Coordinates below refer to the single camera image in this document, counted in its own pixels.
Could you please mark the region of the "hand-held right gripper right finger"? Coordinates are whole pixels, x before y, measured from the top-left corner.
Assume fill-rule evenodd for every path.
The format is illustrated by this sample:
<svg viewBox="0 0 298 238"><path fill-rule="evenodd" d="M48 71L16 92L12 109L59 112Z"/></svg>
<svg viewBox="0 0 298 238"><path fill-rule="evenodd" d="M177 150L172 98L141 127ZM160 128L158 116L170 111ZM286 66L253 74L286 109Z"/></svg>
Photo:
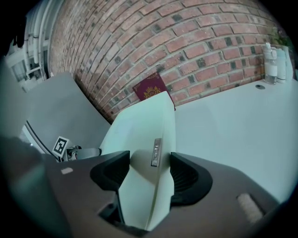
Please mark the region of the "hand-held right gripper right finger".
<svg viewBox="0 0 298 238"><path fill-rule="evenodd" d="M174 181L174 195L170 205L194 205L203 199L213 184L209 171L176 152L172 152L169 159L170 174Z"/></svg>

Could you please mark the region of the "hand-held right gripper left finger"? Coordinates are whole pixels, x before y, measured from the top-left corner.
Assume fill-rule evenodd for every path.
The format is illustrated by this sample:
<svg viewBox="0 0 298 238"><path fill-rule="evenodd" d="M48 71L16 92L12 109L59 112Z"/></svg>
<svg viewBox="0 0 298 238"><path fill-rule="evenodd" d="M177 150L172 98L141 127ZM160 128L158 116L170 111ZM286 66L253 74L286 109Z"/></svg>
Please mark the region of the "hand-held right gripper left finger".
<svg viewBox="0 0 298 238"><path fill-rule="evenodd" d="M91 179L105 191L118 191L129 172L130 151L123 151L97 164L90 171Z"/></svg>

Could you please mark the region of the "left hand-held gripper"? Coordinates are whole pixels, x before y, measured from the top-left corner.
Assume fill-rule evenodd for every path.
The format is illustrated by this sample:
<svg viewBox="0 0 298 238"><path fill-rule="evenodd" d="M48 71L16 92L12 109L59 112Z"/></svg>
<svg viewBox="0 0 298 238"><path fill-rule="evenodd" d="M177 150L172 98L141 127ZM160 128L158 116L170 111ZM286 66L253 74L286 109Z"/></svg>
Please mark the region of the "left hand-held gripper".
<svg viewBox="0 0 298 238"><path fill-rule="evenodd" d="M58 162L88 159L100 156L100 148L82 148L74 145L69 139L59 136L52 149L52 154Z"/></svg>

